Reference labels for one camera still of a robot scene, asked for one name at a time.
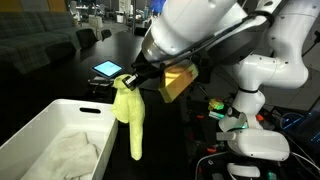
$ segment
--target orange object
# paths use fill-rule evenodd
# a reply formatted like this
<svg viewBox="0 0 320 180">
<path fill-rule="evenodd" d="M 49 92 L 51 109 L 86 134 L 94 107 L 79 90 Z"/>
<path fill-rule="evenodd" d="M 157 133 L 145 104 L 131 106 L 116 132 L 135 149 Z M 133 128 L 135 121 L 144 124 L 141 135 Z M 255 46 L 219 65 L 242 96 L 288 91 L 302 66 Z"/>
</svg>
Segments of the orange object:
<svg viewBox="0 0 320 180">
<path fill-rule="evenodd" d="M 264 117 L 260 114 L 256 115 L 256 118 L 258 121 L 263 121 L 264 120 Z"/>
<path fill-rule="evenodd" d="M 197 115 L 197 119 L 203 119 L 204 115 Z"/>
<path fill-rule="evenodd" d="M 207 152 L 208 152 L 209 154 L 214 154 L 214 153 L 217 152 L 217 150 L 216 150 L 216 148 L 207 148 Z"/>
</svg>

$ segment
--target wire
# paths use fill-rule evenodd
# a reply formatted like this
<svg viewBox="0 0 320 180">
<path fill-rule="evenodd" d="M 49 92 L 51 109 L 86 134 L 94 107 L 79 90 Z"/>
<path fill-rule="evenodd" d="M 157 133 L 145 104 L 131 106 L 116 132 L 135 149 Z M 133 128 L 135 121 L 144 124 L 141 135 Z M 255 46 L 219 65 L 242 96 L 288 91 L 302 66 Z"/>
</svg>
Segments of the wire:
<svg viewBox="0 0 320 180">
<path fill-rule="evenodd" d="M 312 46 L 311 46 L 306 52 L 304 52 L 304 53 L 302 54 L 302 57 L 304 57 L 305 55 L 307 55 L 307 54 L 309 53 L 309 51 L 311 51 L 316 44 L 317 44 L 317 43 L 313 43 Z"/>
<path fill-rule="evenodd" d="M 320 171 L 320 168 L 316 164 L 314 164 L 313 162 L 309 161 L 307 158 L 305 158 L 305 157 L 303 157 L 303 156 L 301 156 L 301 155 L 299 155 L 297 153 L 294 153 L 294 152 L 291 152 L 291 154 L 296 156 L 296 157 L 299 157 L 299 158 L 301 158 L 301 159 L 303 159 L 305 161 L 307 161 L 309 164 L 311 164 L 313 167 L 315 167 L 318 171 Z"/>
<path fill-rule="evenodd" d="M 231 173 L 229 173 L 232 180 L 237 180 Z"/>
<path fill-rule="evenodd" d="M 207 159 L 207 158 L 210 158 L 210 157 L 215 157 L 215 156 L 220 156 L 220 155 L 223 155 L 223 154 L 227 154 L 228 152 L 221 152 L 221 153 L 216 153 L 216 154 L 210 154 L 208 156 L 205 156 L 203 158 L 201 158 L 198 163 L 197 163 L 197 166 L 196 166 L 196 172 L 195 172 L 195 180 L 198 179 L 198 168 L 199 168 L 199 164 L 201 163 L 201 161 Z"/>
<path fill-rule="evenodd" d="M 297 159 L 298 163 L 299 163 L 305 170 L 307 170 L 310 174 L 312 174 L 316 179 L 320 179 L 320 177 L 317 176 L 317 175 L 315 175 L 309 168 L 307 168 L 307 167 L 300 161 L 300 159 L 299 159 L 297 156 L 294 156 L 294 157 Z"/>
<path fill-rule="evenodd" d="M 298 145 L 291 137 L 289 137 L 287 134 L 285 134 L 285 136 L 286 136 L 294 145 L 296 145 L 296 146 L 301 150 L 301 152 L 303 152 L 303 154 L 304 154 L 305 156 L 307 156 L 307 158 L 308 158 L 312 163 L 316 164 L 315 161 L 302 149 L 301 146 L 299 146 L 299 145 Z"/>
<path fill-rule="evenodd" d="M 171 66 L 173 66 L 173 65 L 175 65 L 175 64 L 180 63 L 181 61 L 184 61 L 184 60 L 185 60 L 187 57 L 189 57 L 190 55 L 192 55 L 192 54 L 194 54 L 194 53 L 202 50 L 203 48 L 209 46 L 210 44 L 216 42 L 217 40 L 219 40 L 220 38 L 224 37 L 224 36 L 227 35 L 228 33 L 234 31 L 235 29 L 237 29 L 238 27 L 240 27 L 242 24 L 244 24 L 246 21 L 248 21 L 249 19 L 252 19 L 252 18 L 254 18 L 254 16 L 247 16 L 247 17 L 243 18 L 243 19 L 241 20 L 241 22 L 239 22 L 239 23 L 237 23 L 237 24 L 235 24 L 235 25 L 232 25 L 232 26 L 228 27 L 227 29 L 225 29 L 224 31 L 222 31 L 221 33 L 219 33 L 218 35 L 213 36 L 212 38 L 204 41 L 203 44 L 202 44 L 199 48 L 194 49 L 194 50 L 193 50 L 192 52 L 190 52 L 189 54 L 188 54 L 188 53 L 187 53 L 187 54 L 183 54 L 181 57 L 178 57 L 174 62 L 172 62 L 172 63 L 170 63 L 170 64 L 167 64 L 167 65 L 165 66 L 165 68 L 171 67 Z"/>
<path fill-rule="evenodd" d="M 241 6 L 242 8 L 247 4 L 247 1 L 248 1 L 248 0 L 245 0 L 245 1 L 242 3 L 242 6 Z"/>
</svg>

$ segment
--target yellow garment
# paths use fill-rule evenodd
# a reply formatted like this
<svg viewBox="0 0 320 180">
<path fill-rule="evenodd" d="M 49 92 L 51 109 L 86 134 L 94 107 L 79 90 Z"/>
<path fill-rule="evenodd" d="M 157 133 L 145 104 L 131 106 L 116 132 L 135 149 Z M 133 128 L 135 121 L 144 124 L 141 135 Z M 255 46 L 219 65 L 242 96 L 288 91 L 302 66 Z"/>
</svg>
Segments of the yellow garment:
<svg viewBox="0 0 320 180">
<path fill-rule="evenodd" d="M 114 80 L 113 87 L 117 89 L 117 94 L 111 111 L 119 121 L 129 123 L 131 156 L 133 159 L 139 160 L 142 156 L 142 126 L 145 106 L 139 89 L 131 91 L 122 82 L 122 79 L 127 76 L 129 75 L 123 74 Z"/>
</svg>

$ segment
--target white bin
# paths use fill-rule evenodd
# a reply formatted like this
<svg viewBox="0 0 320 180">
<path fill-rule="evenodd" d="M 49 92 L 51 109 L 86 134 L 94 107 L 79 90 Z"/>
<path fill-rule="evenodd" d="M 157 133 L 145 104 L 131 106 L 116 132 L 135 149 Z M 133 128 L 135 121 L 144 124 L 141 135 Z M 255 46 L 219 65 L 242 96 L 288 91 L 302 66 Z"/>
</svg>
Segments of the white bin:
<svg viewBox="0 0 320 180">
<path fill-rule="evenodd" d="M 0 179 L 20 179 L 57 139 L 85 132 L 88 141 L 99 150 L 99 156 L 93 173 L 81 179 L 101 180 L 118 131 L 110 107 L 110 104 L 65 99 L 52 102 L 0 147 Z M 100 113 L 83 112 L 84 108 Z"/>
<path fill-rule="evenodd" d="M 116 14 L 117 14 L 117 22 L 118 23 L 123 23 L 124 12 L 116 11 Z"/>
</svg>

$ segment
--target white cloth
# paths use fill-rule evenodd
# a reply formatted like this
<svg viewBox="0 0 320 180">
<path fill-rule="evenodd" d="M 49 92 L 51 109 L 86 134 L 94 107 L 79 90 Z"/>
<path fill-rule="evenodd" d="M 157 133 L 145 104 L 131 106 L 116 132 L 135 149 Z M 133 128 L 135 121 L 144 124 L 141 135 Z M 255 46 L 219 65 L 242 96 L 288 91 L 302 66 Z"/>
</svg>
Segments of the white cloth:
<svg viewBox="0 0 320 180">
<path fill-rule="evenodd" d="M 96 147 L 86 133 L 62 138 L 39 159 L 21 180 L 77 180 L 92 173 L 97 163 Z"/>
</svg>

